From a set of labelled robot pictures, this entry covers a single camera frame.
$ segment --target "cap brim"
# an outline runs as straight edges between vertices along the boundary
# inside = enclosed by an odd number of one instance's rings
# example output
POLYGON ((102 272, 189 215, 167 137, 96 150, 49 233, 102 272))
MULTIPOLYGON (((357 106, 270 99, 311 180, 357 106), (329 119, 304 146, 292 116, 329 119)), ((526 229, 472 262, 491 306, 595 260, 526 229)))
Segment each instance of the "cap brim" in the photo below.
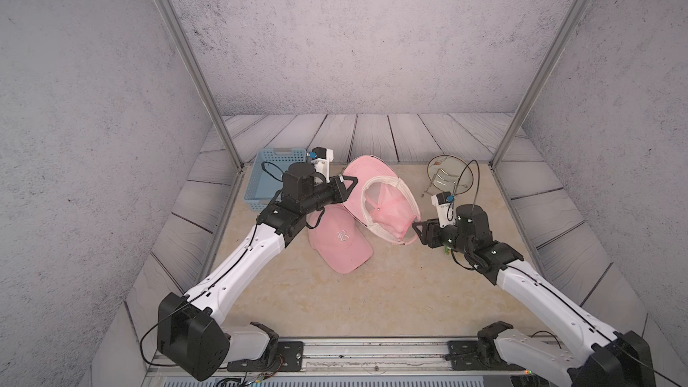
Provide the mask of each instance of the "cap brim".
POLYGON ((356 176, 358 184, 349 194, 346 202, 342 203, 344 207, 351 212, 351 215, 363 224, 365 224, 365 217, 363 216, 363 189, 366 187, 368 181, 376 176, 393 176, 398 178, 397 174, 381 159, 374 156, 360 156, 354 159, 342 172, 342 175, 356 176))

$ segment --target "table surface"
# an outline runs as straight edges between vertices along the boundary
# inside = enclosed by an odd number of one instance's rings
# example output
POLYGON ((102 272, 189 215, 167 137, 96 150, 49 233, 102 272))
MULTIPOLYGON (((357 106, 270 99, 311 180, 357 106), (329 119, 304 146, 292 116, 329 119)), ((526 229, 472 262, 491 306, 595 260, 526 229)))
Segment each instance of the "table surface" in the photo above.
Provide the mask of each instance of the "table surface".
MULTIPOLYGON (((430 196, 421 197, 429 184, 426 165, 391 168, 416 197, 422 219, 436 218, 430 196)), ((341 169, 332 165, 331 175, 341 169)), ((481 164, 480 172, 477 204, 489 216, 494 239, 508 243, 530 261, 489 167, 481 164)), ((243 202, 248 176, 242 181, 215 266, 254 224, 257 212, 243 202)), ((474 184, 457 197, 456 205, 472 203, 475 190, 474 184)), ((304 230, 248 285, 224 325, 256 321, 281 337, 474 336, 499 320, 526 334, 547 329, 514 297, 482 275, 457 266, 443 249, 430 249, 417 240, 391 245, 357 226, 374 248, 366 263, 345 275, 333 271, 310 247, 304 230)))

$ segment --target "wall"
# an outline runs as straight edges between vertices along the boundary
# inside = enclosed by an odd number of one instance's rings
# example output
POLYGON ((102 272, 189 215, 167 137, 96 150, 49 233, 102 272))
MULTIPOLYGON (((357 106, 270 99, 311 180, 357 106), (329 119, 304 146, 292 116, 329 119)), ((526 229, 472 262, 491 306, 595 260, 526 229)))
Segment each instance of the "wall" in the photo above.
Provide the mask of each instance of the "wall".
POLYGON ((593 0, 524 125, 688 362, 688 0, 593 0))
POLYGON ((571 0, 172 0, 224 115, 513 111, 571 0))
POLYGON ((210 128, 153 0, 0 0, 0 384, 75 385, 210 128))

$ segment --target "wire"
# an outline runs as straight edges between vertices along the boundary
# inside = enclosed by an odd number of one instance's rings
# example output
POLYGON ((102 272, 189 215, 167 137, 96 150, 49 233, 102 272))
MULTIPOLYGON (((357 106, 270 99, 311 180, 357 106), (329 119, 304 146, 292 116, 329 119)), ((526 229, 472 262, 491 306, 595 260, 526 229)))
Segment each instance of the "wire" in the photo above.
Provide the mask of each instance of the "wire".
POLYGON ((451 251, 451 256, 452 256, 452 257, 451 257, 451 258, 454 259, 454 262, 455 262, 456 264, 458 264, 460 267, 464 268, 466 271, 475 271, 474 268, 472 268, 472 267, 466 267, 466 266, 464 266, 463 264, 459 263, 459 261, 456 260, 456 256, 454 255, 454 253, 455 253, 455 251, 452 250, 452 251, 451 251))
POLYGON ((274 372, 269 374, 267 377, 263 378, 263 381, 265 381, 268 378, 272 378, 279 371, 279 369, 282 367, 282 365, 284 364, 284 357, 282 357, 281 354, 278 354, 277 357, 279 357, 279 361, 280 361, 279 365, 277 366, 277 369, 275 369, 274 372))
POLYGON ((473 160, 471 160, 471 161, 468 162, 468 164, 466 165, 466 167, 468 168, 468 166, 469 166, 471 163, 475 163, 475 164, 476 164, 476 169, 477 169, 476 194, 475 194, 475 196, 473 196, 473 206, 470 207, 470 217, 473 218, 473 209, 475 209, 475 207, 476 207, 477 193, 480 191, 480 165, 477 164, 477 161, 476 161, 475 159, 473 159, 473 160))
POLYGON ((228 384, 230 382, 235 382, 235 383, 243 383, 242 379, 239 377, 228 377, 228 378, 221 378, 218 380, 218 382, 215 383, 213 387, 228 387, 228 384))
MULTIPOLYGON (((256 231, 257 231, 257 230, 258 230, 258 224, 256 223, 255 227, 253 228, 253 235, 251 236, 251 240, 250 240, 249 243, 248 243, 249 246, 253 244, 253 238, 255 238, 255 236, 256 236, 256 231)), ((194 302, 196 299, 198 299, 199 297, 201 297, 201 296, 203 296, 204 294, 206 294, 206 293, 208 292, 208 290, 210 290, 211 288, 213 288, 213 287, 219 282, 219 280, 223 279, 223 278, 225 277, 225 275, 227 275, 227 274, 229 273, 229 271, 231 271, 232 269, 234 269, 234 266, 236 266, 240 261, 242 261, 242 259, 244 258, 245 254, 246 254, 247 252, 248 252, 248 248, 246 248, 246 249, 244 250, 244 252, 239 256, 239 260, 237 260, 237 261, 236 261, 227 271, 225 271, 222 275, 220 275, 220 277, 219 277, 218 279, 216 279, 210 286, 206 287, 200 295, 194 297, 193 299, 191 299, 191 300, 189 300, 188 302, 186 302, 184 305, 180 306, 179 308, 177 308, 177 309, 175 309, 174 311, 172 311, 170 314, 168 314, 168 315, 166 315, 165 317, 163 317, 161 320, 159 320, 157 323, 155 323, 150 329, 148 329, 148 331, 147 331, 146 333, 143 334, 143 336, 141 337, 141 340, 138 342, 138 348, 139 348, 139 351, 141 352, 141 358, 143 359, 144 362, 146 362, 147 364, 149 364, 149 365, 151 365, 151 366, 160 366, 160 367, 163 367, 163 368, 173 368, 173 367, 178 366, 177 364, 157 364, 157 363, 149 362, 149 360, 148 360, 148 359, 146 358, 146 356, 143 354, 143 340, 146 339, 146 337, 148 336, 148 334, 149 334, 150 332, 152 332, 153 329, 155 329, 156 327, 158 327, 158 325, 159 325, 160 323, 164 322, 165 320, 167 320, 168 318, 170 318, 172 315, 175 315, 176 313, 178 313, 178 312, 180 312, 181 310, 185 309, 187 306, 190 306, 192 302, 194 302)))
MULTIPOLYGON (((463 169, 463 170, 461 171, 461 173, 459 174, 459 179, 456 180, 456 185, 454 185, 454 190, 455 190, 455 191, 456 191, 456 187, 457 187, 457 186, 459 185, 459 183, 461 182, 461 178, 464 176, 464 172, 466 172, 466 169, 469 169, 469 165, 470 165, 470 163, 473 162, 473 161, 475 161, 475 160, 471 160, 471 161, 469 161, 468 163, 466 163, 466 166, 464 166, 464 169, 463 169)), ((451 200, 451 202, 449 203, 449 209, 446 211, 446 220, 449 221, 449 222, 451 222, 451 221, 454 220, 454 202, 456 201, 456 194, 452 193, 452 196, 454 196, 454 199, 451 200)))
POLYGON ((477 350, 467 351, 466 353, 450 353, 450 354, 443 355, 442 357, 444 357, 445 360, 452 360, 452 359, 455 359, 456 357, 461 357, 463 355, 471 355, 471 354, 477 354, 477 350))
POLYGON ((553 334, 552 332, 548 332, 548 331, 537 331, 537 332, 533 333, 530 337, 531 337, 531 338, 535 338, 535 335, 537 335, 538 333, 547 333, 547 334, 548 334, 549 336, 551 336, 552 338, 555 338, 556 345, 559 346, 559 349, 560 349, 560 350, 562 349, 562 343, 559 342, 559 339, 558 339, 556 336, 554 336, 554 334, 553 334))
POLYGON ((263 170, 263 172, 265 172, 266 174, 270 175, 271 177, 273 177, 274 179, 278 180, 278 181, 281 183, 282 180, 279 179, 278 177, 274 176, 273 174, 271 174, 271 173, 265 168, 265 165, 273 165, 275 168, 277 168, 277 169, 280 170, 280 172, 282 173, 282 175, 284 175, 284 171, 282 170, 282 168, 280 168, 278 165, 274 164, 274 163, 271 162, 271 161, 264 161, 264 162, 262 162, 262 163, 260 164, 260 167, 261 167, 261 169, 263 170))
MULTIPOLYGON (((530 275, 527 274, 526 272, 521 271, 519 268, 513 267, 513 266, 509 266, 508 264, 504 264, 503 266, 509 267, 509 268, 511 268, 511 269, 516 269, 517 271, 521 272, 522 274, 524 274, 525 276, 527 276, 528 278, 530 278, 530 279, 531 279, 532 281, 534 281, 536 284, 538 284, 538 281, 537 281, 535 278, 533 278, 532 276, 530 276, 530 275)), ((653 371, 655 374, 658 374, 660 377, 666 379, 666 381, 668 381, 668 382, 670 382, 670 383, 673 383, 675 386, 684 387, 684 386, 680 385, 679 383, 675 382, 674 380, 672 380, 671 378, 669 378, 668 376, 662 374, 662 373, 659 372, 657 369, 651 367, 650 365, 647 365, 647 364, 641 362, 641 361, 638 360, 636 357, 633 357, 633 356, 631 355, 631 353, 629 353, 628 351, 624 350, 624 349, 621 348, 619 345, 613 344, 613 341, 612 341, 611 339, 607 338, 607 335, 605 335, 605 334, 602 333, 601 331, 597 330, 597 328, 595 328, 595 326, 593 326, 585 317, 583 317, 581 314, 579 314, 578 311, 576 311, 575 309, 573 309, 573 308, 571 307, 571 305, 569 305, 564 299, 562 299, 561 296, 559 296, 558 294, 556 294, 554 291, 552 291, 549 287, 547 287, 547 286, 544 285, 544 284, 538 284, 538 285, 539 285, 540 287, 544 288, 545 290, 549 291, 549 292, 550 292, 551 294, 553 294, 557 299, 561 300, 561 301, 563 302, 564 305, 568 306, 568 308, 569 308, 571 311, 573 311, 573 314, 578 315, 578 316, 581 318, 582 321, 584 321, 585 323, 589 324, 589 326, 593 329, 593 331, 597 332, 602 338, 604 338, 604 339, 606 339, 607 341, 609 341, 609 343, 611 343, 614 347, 618 348, 622 353, 624 353, 625 355, 627 355, 627 356, 630 357, 631 359, 635 360, 637 363, 639 363, 639 364, 645 366, 645 367, 648 368, 650 371, 653 371)))
POLYGON ((323 216, 324 213, 325 213, 325 208, 323 208, 322 211, 320 212, 320 215, 318 216, 318 220, 315 222, 315 226, 311 226, 310 224, 308 224, 308 220, 306 220, 306 222, 305 222, 305 227, 306 227, 306 228, 309 228, 309 229, 315 229, 315 228, 317 228, 318 225, 320 224, 320 220, 323 218, 322 216, 323 216))

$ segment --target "pink cap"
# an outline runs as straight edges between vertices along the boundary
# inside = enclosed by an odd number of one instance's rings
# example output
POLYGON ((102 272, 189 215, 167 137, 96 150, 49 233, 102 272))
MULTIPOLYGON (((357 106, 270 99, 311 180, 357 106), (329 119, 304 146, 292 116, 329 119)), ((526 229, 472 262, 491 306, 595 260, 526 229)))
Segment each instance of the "pink cap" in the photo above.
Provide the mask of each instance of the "pink cap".
POLYGON ((409 244, 416 239, 409 227, 420 220, 420 209, 404 181, 381 159, 360 156, 343 175, 356 176, 358 184, 342 205, 370 231, 395 244, 409 244))
MULTIPOLYGON (((308 223, 314 225, 320 215, 314 212, 308 223)), ((308 229, 310 246, 320 253, 334 271, 349 273, 373 255, 373 247, 356 227, 356 219, 341 205, 328 205, 320 224, 308 229)))

